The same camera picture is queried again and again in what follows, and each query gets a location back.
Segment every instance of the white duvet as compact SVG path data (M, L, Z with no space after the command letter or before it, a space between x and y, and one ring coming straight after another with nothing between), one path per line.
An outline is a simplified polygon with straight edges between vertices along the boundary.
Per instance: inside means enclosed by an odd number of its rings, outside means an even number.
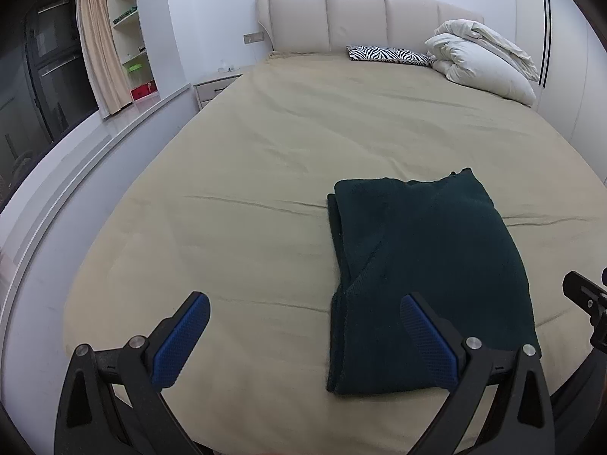
M466 19L448 20L434 31L435 36L440 34L452 34L474 42L502 58L512 68L521 72L527 80L533 82L539 80L539 73L529 54L480 22Z
M483 24L448 20L426 41L432 67L448 80L531 106L535 93L528 79L538 74L531 57Z

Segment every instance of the folded sweater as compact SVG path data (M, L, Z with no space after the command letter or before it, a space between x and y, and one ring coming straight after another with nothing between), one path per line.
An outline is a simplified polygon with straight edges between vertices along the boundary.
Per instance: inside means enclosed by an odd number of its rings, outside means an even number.
M331 305L327 390L434 386L399 320L416 291L463 337L538 350L529 283L502 217L467 168L434 182L349 179L328 196L341 279Z

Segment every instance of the light switch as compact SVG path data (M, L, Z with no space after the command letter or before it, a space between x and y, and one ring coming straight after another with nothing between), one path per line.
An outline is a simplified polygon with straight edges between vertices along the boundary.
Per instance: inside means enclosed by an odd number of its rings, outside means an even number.
M245 38L245 44L256 43L265 39L263 37L263 32L245 34L243 38Z

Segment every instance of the white cabinet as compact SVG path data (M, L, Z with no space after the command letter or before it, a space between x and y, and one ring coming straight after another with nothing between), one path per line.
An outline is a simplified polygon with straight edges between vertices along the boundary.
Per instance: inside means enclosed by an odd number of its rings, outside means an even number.
M196 83L194 87L196 89L196 96L198 97L200 109L210 103L223 90L227 89L236 78L240 77L245 71L251 68L253 67L248 65L235 70L214 73Z
M542 81L545 88L537 112L569 140L586 81L587 21L573 0L548 0L548 3L552 32L548 36Z
M517 0L517 45L540 72L533 108L566 139L582 103L588 59L586 19L572 0Z
M571 145L602 180L607 179L607 53L590 24L588 72Z

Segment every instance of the beige curtain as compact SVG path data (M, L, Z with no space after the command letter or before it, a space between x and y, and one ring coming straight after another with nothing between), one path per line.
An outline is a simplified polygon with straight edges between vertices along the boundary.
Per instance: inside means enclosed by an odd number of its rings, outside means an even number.
M133 98L112 37L107 0L76 0L84 63L102 117L113 115Z

